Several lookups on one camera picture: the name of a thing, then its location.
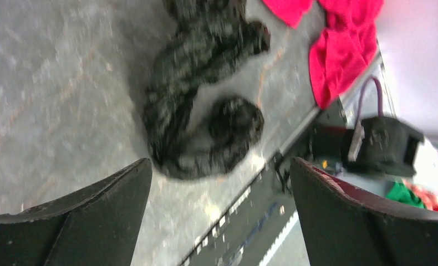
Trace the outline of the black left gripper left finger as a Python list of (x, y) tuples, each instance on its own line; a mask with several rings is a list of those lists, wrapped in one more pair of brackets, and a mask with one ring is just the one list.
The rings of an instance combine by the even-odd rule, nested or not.
[(18, 214), (0, 215), (0, 265), (130, 265), (152, 181), (142, 158)]

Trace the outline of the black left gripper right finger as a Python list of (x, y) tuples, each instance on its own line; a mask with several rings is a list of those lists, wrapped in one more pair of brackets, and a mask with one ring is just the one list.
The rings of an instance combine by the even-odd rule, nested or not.
[(438, 212), (377, 196), (302, 158), (290, 172), (311, 265), (438, 265)]

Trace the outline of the black plastic trash bag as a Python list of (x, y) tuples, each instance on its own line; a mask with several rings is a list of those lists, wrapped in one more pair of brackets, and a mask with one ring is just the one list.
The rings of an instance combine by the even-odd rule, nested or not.
[(157, 54), (142, 111), (149, 154), (160, 172), (178, 180), (224, 175), (259, 143), (264, 117), (238, 94), (213, 92), (190, 128), (199, 97), (267, 52), (271, 35), (246, 18), (245, 1), (164, 1), (177, 24)]

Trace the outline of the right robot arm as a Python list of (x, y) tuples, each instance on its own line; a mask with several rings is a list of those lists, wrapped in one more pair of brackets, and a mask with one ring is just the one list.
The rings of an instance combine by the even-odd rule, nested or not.
[[(391, 117), (364, 119), (355, 129), (325, 128), (314, 138), (368, 173), (414, 174), (421, 132)], [(291, 184), (311, 265), (438, 265), (438, 212), (393, 201), (291, 162)]]

